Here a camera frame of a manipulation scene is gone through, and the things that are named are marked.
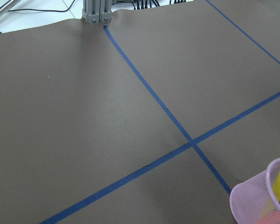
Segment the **brown paper table mat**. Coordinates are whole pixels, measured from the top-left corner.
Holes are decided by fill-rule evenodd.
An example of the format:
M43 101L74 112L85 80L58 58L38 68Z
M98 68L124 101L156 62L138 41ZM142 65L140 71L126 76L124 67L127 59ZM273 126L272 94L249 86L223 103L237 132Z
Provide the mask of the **brown paper table mat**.
M232 224L280 157L280 0L0 34L0 224Z

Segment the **long grabber stick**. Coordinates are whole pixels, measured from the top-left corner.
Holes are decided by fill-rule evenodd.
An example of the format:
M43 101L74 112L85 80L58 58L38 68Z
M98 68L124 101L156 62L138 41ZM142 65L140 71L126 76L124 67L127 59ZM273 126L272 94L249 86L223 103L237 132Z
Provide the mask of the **long grabber stick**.
M5 14L12 7L17 5L21 0L8 0L2 6L0 6L0 17Z

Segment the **aluminium frame post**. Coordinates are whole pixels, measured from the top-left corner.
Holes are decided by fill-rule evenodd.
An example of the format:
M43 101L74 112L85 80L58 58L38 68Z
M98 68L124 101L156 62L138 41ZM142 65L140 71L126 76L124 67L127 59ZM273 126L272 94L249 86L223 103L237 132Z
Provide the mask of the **aluminium frame post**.
M112 1L83 0L82 19L88 24L110 22L112 19Z

